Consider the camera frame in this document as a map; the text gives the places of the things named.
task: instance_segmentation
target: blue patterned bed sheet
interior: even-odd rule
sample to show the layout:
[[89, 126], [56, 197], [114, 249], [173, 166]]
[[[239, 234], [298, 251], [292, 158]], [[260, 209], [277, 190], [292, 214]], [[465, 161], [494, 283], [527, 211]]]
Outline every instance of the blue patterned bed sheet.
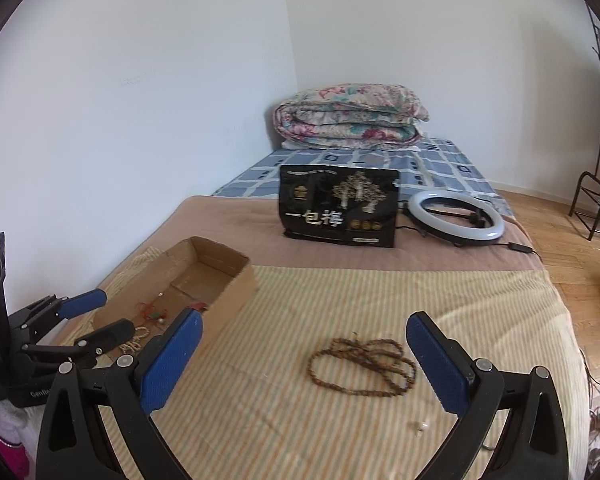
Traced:
[[400, 200], [423, 189], [448, 189], [491, 202], [512, 216], [507, 201], [491, 187], [458, 147], [446, 139], [423, 139], [416, 150], [277, 150], [218, 189], [214, 196], [277, 198], [283, 164], [329, 164], [400, 172]]

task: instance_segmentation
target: metal screw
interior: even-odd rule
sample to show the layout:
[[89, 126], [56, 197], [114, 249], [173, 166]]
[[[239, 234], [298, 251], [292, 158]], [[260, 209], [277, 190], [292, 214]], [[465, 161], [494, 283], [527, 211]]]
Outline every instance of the metal screw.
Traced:
[[538, 368], [536, 368], [536, 374], [538, 375], [538, 377], [541, 377], [543, 379], [549, 378], [549, 370], [547, 370], [543, 366], [539, 366]]
[[480, 358], [475, 362], [475, 367], [483, 372], [491, 372], [491, 370], [493, 370], [493, 364], [491, 361], [483, 358]]
[[66, 361], [64, 363], [62, 363], [59, 367], [58, 367], [58, 371], [61, 374], [67, 374], [69, 373], [72, 369], [74, 368], [74, 365], [71, 364], [69, 361]]
[[120, 367], [120, 368], [126, 368], [128, 366], [131, 366], [134, 362], [134, 357], [132, 355], [121, 355], [118, 360], [116, 361], [116, 364]]

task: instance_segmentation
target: baseboard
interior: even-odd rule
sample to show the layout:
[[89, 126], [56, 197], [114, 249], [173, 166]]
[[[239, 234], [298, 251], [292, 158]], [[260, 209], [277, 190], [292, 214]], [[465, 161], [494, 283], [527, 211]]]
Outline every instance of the baseboard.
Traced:
[[542, 198], [544, 200], [550, 200], [551, 202], [557, 202], [560, 204], [571, 204], [573, 197], [566, 198], [563, 196], [553, 195], [551, 193], [545, 193], [544, 191], [537, 191], [535, 189], [529, 189], [526, 187], [512, 186], [511, 184], [503, 184], [501, 182], [491, 182], [493, 189], [497, 191], [509, 191], [512, 193], [520, 193], [521, 195], [533, 196], [536, 198]]

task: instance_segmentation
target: white wall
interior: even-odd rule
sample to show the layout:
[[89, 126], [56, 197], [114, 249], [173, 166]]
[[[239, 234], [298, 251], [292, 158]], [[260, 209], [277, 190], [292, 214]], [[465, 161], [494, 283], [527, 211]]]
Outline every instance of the white wall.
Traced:
[[26, 0], [0, 34], [10, 310], [95, 286], [269, 153], [296, 89], [285, 0]]
[[298, 86], [400, 83], [495, 182], [571, 197], [600, 68], [582, 0], [287, 0]]

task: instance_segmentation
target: white ring light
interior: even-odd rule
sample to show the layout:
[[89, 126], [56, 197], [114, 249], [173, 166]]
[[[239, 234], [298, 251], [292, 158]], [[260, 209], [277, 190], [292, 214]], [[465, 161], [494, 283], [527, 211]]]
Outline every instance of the white ring light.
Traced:
[[[493, 224], [486, 228], [461, 226], [447, 222], [439, 216], [426, 211], [426, 203], [465, 207], [472, 211], [481, 211]], [[459, 245], [490, 245], [496, 243], [504, 234], [505, 223], [491, 204], [469, 195], [455, 191], [425, 190], [409, 199], [408, 213], [416, 224], [433, 235]]]

